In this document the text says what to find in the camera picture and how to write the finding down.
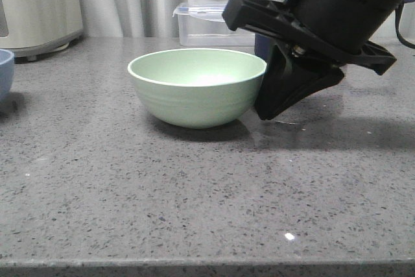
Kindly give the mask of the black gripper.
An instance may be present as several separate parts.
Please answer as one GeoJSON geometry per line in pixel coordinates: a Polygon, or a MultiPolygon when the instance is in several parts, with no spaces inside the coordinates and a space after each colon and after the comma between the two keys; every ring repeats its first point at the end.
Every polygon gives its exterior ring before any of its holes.
{"type": "MultiPolygon", "coordinates": [[[[385,73],[396,61],[369,41],[403,0],[229,0],[222,17],[231,30],[245,29],[298,45],[334,63],[385,73]]],[[[337,66],[292,55],[283,42],[270,47],[254,108],[271,120],[302,99],[337,85],[337,66]]]]}

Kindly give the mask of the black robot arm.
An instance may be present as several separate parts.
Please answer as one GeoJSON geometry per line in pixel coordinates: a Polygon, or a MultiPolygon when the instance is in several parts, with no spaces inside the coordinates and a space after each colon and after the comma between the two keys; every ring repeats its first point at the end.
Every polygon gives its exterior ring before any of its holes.
{"type": "Polygon", "coordinates": [[[338,84],[342,66],[384,74],[395,57],[370,41],[405,0],[228,0],[222,17],[231,30],[270,39],[267,69],[255,100],[263,120],[338,84]]]}

